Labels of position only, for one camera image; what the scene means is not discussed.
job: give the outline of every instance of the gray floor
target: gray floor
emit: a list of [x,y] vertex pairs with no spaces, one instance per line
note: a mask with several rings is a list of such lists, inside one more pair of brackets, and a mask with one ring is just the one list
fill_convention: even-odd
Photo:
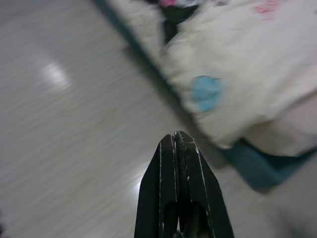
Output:
[[0,209],[11,238],[133,237],[142,174],[180,129],[201,144],[237,238],[317,237],[316,160],[252,191],[135,62],[92,1],[0,2]]

